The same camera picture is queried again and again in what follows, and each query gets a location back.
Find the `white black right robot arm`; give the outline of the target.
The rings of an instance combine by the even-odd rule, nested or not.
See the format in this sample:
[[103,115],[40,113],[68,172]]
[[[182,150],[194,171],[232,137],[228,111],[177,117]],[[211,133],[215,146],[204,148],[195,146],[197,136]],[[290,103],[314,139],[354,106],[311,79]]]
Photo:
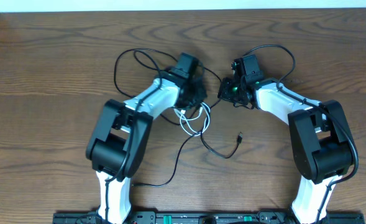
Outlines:
[[359,158],[342,105],[305,98],[276,79],[265,79],[255,62],[236,60],[234,76],[224,78],[218,97],[250,110],[266,111],[289,127],[293,158],[301,174],[291,211],[298,223],[326,217],[334,186],[350,179]]

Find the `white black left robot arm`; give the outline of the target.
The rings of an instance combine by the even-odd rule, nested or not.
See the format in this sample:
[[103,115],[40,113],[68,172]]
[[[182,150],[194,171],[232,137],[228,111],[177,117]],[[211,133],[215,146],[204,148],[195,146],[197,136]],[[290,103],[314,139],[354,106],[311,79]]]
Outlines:
[[86,148],[100,184],[101,223],[124,223],[129,216],[130,180],[144,158],[153,121],[169,108],[198,106],[205,97],[201,76],[172,70],[137,96],[104,104]]

